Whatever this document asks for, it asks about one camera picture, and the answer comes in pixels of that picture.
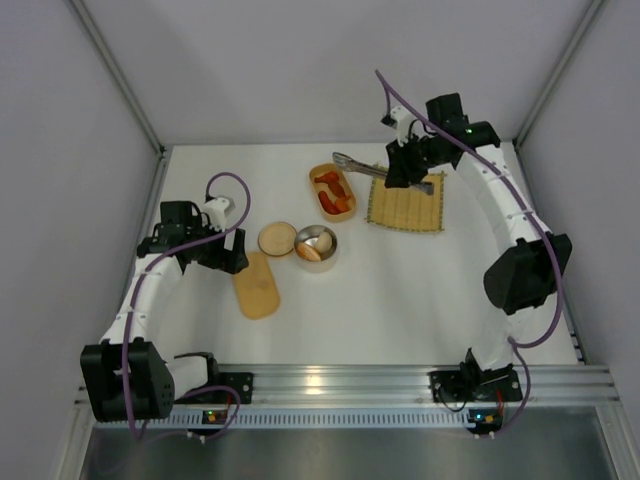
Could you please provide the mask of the orange oval box lid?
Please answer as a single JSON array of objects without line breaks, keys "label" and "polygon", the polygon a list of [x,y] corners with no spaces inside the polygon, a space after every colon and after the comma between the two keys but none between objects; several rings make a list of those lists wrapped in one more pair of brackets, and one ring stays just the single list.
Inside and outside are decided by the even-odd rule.
[{"label": "orange oval box lid", "polygon": [[280,295],[267,256],[253,251],[247,258],[248,267],[232,277],[234,290],[242,314],[260,320],[277,311]]}]

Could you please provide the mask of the round wooden lid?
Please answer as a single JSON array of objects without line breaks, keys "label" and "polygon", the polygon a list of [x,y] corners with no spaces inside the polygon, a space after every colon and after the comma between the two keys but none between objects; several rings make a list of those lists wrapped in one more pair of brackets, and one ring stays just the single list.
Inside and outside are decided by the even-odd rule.
[{"label": "round wooden lid", "polygon": [[297,231],[291,224],[273,222],[260,231],[257,239],[258,247],[267,256],[284,257],[294,250],[296,235]]}]

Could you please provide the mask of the metal food tongs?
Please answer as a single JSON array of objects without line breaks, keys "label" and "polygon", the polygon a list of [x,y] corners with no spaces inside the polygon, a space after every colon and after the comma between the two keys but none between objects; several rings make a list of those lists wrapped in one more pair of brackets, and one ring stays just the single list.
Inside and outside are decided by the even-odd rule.
[{"label": "metal food tongs", "polygon": [[432,182],[421,181],[418,183],[401,183],[400,185],[398,185],[395,182],[388,181],[388,172],[382,167],[359,162],[351,156],[341,152],[333,152],[332,161],[335,167],[339,170],[359,173],[375,179],[380,179],[383,181],[386,188],[413,188],[426,195],[433,195],[435,193],[435,186]]}]

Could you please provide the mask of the sesame bread bun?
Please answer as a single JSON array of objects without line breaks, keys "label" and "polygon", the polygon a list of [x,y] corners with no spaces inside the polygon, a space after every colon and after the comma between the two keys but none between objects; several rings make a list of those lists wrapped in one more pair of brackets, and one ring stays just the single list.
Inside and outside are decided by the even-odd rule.
[{"label": "sesame bread bun", "polygon": [[301,259],[308,262],[320,262],[322,260],[321,254],[314,247],[305,242],[297,244],[296,252]]}]

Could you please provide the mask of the red meat slice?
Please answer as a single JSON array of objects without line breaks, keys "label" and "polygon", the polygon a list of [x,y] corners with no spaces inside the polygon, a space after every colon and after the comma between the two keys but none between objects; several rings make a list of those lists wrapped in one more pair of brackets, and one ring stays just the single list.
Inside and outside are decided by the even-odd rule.
[{"label": "red meat slice", "polygon": [[330,182],[327,186],[336,198],[343,198],[347,196],[346,191],[339,182]]}]

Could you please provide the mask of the orange chicken wing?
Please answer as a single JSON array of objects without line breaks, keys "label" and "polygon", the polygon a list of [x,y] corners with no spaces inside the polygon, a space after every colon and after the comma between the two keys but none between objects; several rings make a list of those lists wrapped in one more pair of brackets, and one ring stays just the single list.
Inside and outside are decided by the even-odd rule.
[{"label": "orange chicken wing", "polygon": [[340,213],[346,213],[351,210],[349,200],[350,196],[340,197],[335,200],[334,205]]}]

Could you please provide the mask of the red chicken drumstick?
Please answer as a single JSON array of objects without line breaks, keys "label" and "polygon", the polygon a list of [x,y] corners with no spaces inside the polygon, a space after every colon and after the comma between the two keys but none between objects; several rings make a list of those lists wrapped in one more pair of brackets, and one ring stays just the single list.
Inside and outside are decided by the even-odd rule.
[{"label": "red chicken drumstick", "polygon": [[317,177],[314,178],[314,182],[315,183],[324,183],[324,184],[330,184],[330,183],[337,183],[340,181],[340,176],[336,171],[327,171],[325,173],[323,173],[322,175],[319,175]]}]

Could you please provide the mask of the orange oval lunch box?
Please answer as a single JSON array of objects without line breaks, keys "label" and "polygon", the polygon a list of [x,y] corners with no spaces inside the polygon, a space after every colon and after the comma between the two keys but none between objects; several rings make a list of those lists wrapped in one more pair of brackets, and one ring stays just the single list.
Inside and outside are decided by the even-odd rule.
[{"label": "orange oval lunch box", "polygon": [[[323,173],[327,172],[327,171],[336,171],[339,176],[340,176],[340,181],[339,183],[342,185],[342,187],[344,188],[344,190],[346,191],[347,196],[350,196],[350,206],[351,206],[351,210],[346,212],[346,213],[339,213],[337,215],[329,215],[327,214],[321,204],[320,201],[318,199],[318,193],[320,191],[326,191],[327,194],[329,195],[330,199],[335,202],[335,200],[337,199],[332,192],[329,190],[327,184],[324,183],[315,183],[314,182],[314,178],[322,175]],[[333,164],[331,163],[325,163],[325,164],[321,164],[321,165],[317,165],[315,167],[312,167],[311,170],[309,171],[309,182],[310,182],[310,186],[311,186],[311,190],[313,192],[313,198],[316,202],[316,204],[318,205],[318,208],[322,214],[322,216],[324,217],[325,220],[332,222],[332,223],[340,223],[340,222],[344,222],[347,221],[349,219],[351,219],[357,210],[357,200],[356,200],[356,196],[355,193],[353,191],[353,189],[351,188],[345,174],[339,170],[338,168],[336,168]]]}]

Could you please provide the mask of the red sausage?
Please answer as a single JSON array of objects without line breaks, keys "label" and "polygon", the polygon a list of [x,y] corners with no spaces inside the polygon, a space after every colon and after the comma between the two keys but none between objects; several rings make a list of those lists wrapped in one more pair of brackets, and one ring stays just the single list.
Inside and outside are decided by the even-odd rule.
[{"label": "red sausage", "polygon": [[320,191],[318,193],[318,199],[323,210],[329,215],[337,215],[340,213],[340,210],[336,207],[334,202],[330,199],[329,195],[326,191]]}]

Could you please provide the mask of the white steamed bun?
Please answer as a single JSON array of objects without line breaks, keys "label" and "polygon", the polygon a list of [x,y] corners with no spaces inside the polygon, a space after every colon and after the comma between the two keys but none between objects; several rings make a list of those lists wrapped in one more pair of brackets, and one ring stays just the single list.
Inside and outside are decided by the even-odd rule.
[{"label": "white steamed bun", "polygon": [[329,251],[332,248],[332,245],[333,245],[332,236],[327,231],[324,231],[317,237],[314,248],[320,254],[324,254],[325,252]]}]

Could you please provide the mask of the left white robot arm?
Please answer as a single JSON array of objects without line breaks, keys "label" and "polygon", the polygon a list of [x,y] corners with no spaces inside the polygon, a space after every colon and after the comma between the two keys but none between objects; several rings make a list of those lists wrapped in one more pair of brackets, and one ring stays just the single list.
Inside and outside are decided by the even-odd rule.
[{"label": "left white robot arm", "polygon": [[137,247],[134,276],[116,318],[80,356],[97,421],[164,419],[177,401],[215,399],[211,389],[222,385],[224,376],[214,355],[178,353],[166,336],[188,328],[164,312],[190,264],[231,275],[248,267],[244,230],[235,230],[232,247],[225,246],[233,209],[226,196],[207,197],[203,206],[161,203],[159,222]]}]

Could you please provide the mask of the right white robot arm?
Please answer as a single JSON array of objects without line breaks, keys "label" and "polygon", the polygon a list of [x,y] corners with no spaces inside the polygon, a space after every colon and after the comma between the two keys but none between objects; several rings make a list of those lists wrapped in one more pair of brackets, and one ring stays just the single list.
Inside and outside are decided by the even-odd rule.
[{"label": "right white robot arm", "polygon": [[385,185],[421,188],[432,169],[449,165],[489,222],[499,253],[483,275],[491,307],[456,375],[462,387],[476,392],[514,381],[513,347],[535,310],[556,294],[572,243],[540,220],[504,161],[494,127],[470,122],[459,94],[436,97],[426,108],[421,119],[403,105],[388,106],[382,122],[396,138],[386,147]]}]

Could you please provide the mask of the round steel bowl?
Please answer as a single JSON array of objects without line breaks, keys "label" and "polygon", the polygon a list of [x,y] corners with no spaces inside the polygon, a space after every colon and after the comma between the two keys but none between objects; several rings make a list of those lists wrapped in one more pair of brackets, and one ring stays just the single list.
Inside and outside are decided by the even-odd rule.
[{"label": "round steel bowl", "polygon": [[[301,259],[297,252],[296,246],[298,243],[305,242],[310,246],[314,247],[317,237],[324,231],[327,231],[333,238],[332,248],[321,254],[322,260],[320,262],[308,262],[304,259]],[[294,242],[294,254],[296,261],[301,266],[302,269],[310,272],[310,273],[324,273],[333,268],[338,259],[339,252],[339,244],[336,234],[327,226],[323,225],[310,225],[305,228],[302,228],[297,232],[295,242]]]}]

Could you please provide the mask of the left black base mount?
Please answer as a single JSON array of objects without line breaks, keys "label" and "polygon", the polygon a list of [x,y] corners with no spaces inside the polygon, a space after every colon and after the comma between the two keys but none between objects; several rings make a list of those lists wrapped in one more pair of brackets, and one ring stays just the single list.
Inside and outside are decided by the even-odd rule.
[{"label": "left black base mount", "polygon": [[[221,372],[216,378],[216,386],[229,387],[237,392],[242,405],[252,403],[254,373],[249,371]],[[213,394],[214,402],[217,404],[234,403],[234,396],[227,391],[219,391]]]}]

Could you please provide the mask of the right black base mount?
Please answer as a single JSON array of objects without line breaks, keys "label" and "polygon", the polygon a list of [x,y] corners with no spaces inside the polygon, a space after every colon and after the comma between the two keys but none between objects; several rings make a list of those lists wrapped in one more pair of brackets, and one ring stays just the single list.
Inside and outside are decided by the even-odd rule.
[{"label": "right black base mount", "polygon": [[478,375],[459,369],[437,370],[429,374],[436,401],[450,403],[497,403],[498,394],[504,402],[523,399],[517,373],[513,369],[484,371]]}]

